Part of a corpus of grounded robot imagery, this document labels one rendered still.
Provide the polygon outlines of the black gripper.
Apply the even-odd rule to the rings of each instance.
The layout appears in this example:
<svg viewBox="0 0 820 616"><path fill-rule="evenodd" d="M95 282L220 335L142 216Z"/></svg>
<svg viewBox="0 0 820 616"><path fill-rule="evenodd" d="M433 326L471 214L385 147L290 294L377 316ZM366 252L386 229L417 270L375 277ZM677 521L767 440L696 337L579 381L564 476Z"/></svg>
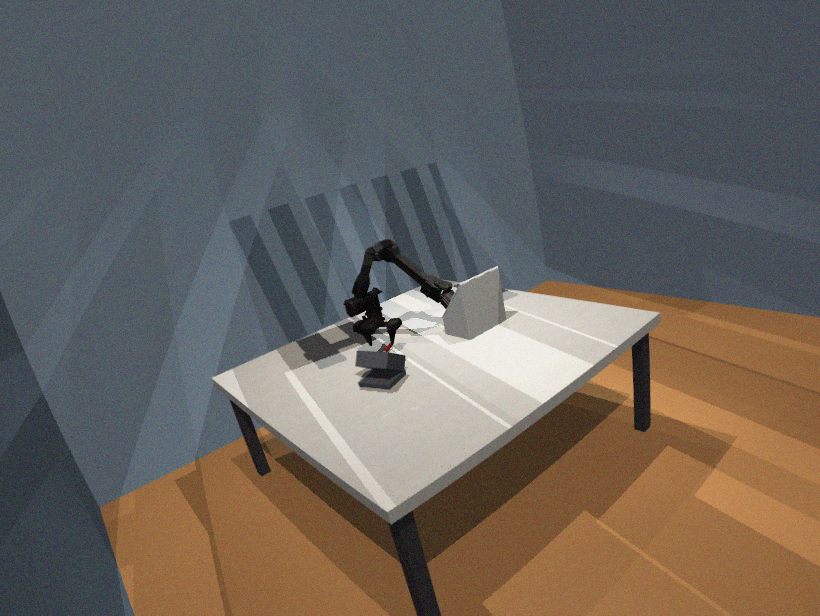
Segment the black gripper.
<svg viewBox="0 0 820 616"><path fill-rule="evenodd" d="M382 310L383 310L382 307L379 307L379 308L374 309L374 310L366 310L365 316L367 316L367 318L368 318L368 317L370 317L370 314L374 314L374 316L377 318L377 320L380 323L380 327L386 327L388 329L387 332L389 333L390 342L391 342L391 345L393 345L396 330L402 325L402 320L400 318L391 318L388 322L384 322L385 317L382 316ZM357 334L361 334L366 339L368 344L370 346L372 346L371 334L364 335L362 333L362 331L360 329L361 328L361 323L362 323L362 320L358 320L355 324L353 324L353 327L352 327L353 332L357 332Z"/></svg>

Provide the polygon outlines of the dark grey sloped panel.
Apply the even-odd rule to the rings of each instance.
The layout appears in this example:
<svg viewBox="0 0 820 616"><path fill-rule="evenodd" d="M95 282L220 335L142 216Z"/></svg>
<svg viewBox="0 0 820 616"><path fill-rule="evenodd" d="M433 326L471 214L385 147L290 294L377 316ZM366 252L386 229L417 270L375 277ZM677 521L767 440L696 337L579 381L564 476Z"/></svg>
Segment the dark grey sloped panel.
<svg viewBox="0 0 820 616"><path fill-rule="evenodd" d="M373 369L358 381L359 387L391 389L405 375L405 355L356 351L355 367Z"/></svg>

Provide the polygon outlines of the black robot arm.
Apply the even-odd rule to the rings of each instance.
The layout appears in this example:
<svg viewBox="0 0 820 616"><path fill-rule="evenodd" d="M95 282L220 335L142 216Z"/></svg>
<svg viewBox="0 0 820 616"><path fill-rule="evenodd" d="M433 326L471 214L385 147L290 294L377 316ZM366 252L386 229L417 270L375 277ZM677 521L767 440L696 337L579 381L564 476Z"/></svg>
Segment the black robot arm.
<svg viewBox="0 0 820 616"><path fill-rule="evenodd" d="M447 309L455 293L451 290L453 287L452 283L441 280L436 276L426 274L408 258L401 254L398 246L391 239L384 239L377 242L375 245L368 247L365 251L360 273L355 279L352 288L352 294L354 297L344 301L345 310L349 317L354 317L365 312L366 310L374 310L380 307L378 294L382 293L382 291L375 287L373 287L370 292L367 291L370 285L369 273L372 261L381 260L396 264L400 269L420 284L421 293L423 293L426 297L433 299L437 303L441 303L442 306ZM374 314L370 314L370 317L368 318L362 316L360 329L364 335L374 334L375 330L379 329L379 327L380 323Z"/></svg>

